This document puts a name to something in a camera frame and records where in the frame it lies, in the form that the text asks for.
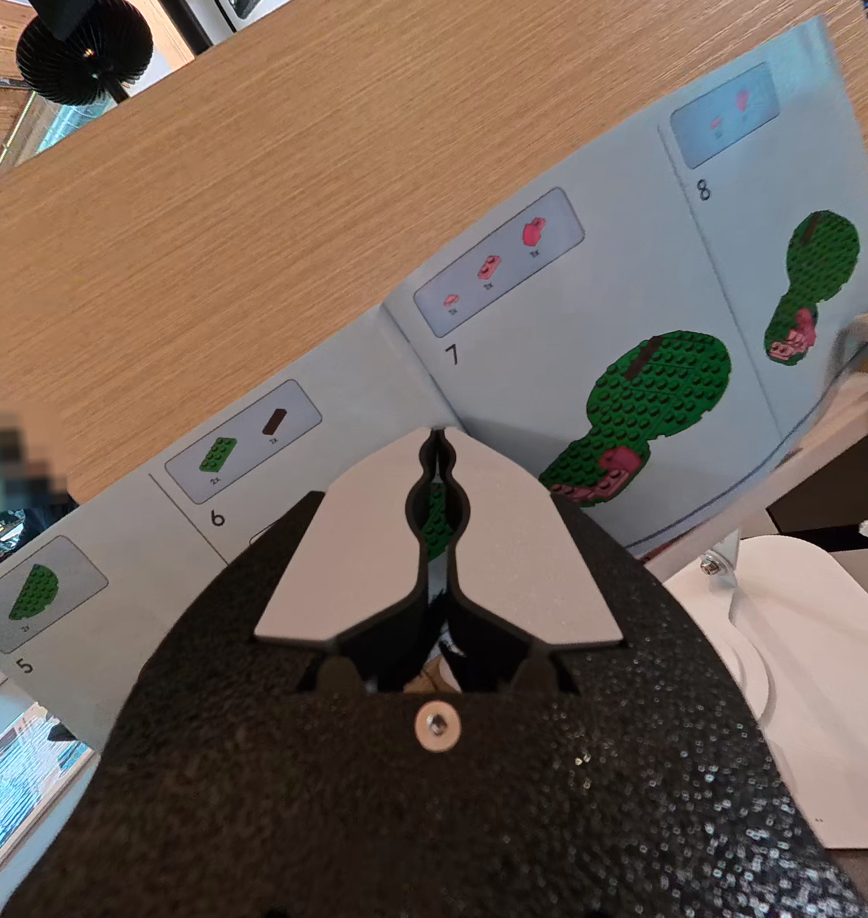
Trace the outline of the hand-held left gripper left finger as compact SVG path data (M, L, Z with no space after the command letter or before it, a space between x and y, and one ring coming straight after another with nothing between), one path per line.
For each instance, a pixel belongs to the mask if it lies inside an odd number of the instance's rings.
M258 621L262 642L406 655L428 599L421 533L438 438L419 428L328 488Z

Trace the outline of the wooden booklet stand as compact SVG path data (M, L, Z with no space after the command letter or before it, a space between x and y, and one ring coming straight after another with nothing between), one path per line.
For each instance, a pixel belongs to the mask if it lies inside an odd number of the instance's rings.
M857 2L290 2L0 181L0 406L81 506L327 341L549 169Z

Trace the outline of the black round ceiling lamp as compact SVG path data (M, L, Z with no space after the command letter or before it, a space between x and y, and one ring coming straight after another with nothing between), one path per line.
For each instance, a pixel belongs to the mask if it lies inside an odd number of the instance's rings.
M70 34L57 38L39 17L16 47L19 72L38 96L61 106L110 98L119 104L149 67L154 41L140 11L128 2L95 2Z

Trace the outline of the lego instruction booklet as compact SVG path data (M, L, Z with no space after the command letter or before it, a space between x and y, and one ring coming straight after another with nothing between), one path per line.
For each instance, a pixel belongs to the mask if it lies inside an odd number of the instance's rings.
M814 17L636 113L0 565L0 668L104 744L222 568L458 427L638 557L726 511L866 344L868 155Z

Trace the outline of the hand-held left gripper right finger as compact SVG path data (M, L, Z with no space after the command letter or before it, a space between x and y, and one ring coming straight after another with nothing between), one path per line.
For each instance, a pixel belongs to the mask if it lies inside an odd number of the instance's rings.
M462 430L439 434L442 476L459 502L448 587L460 609L548 651L620 644L622 630L551 493Z

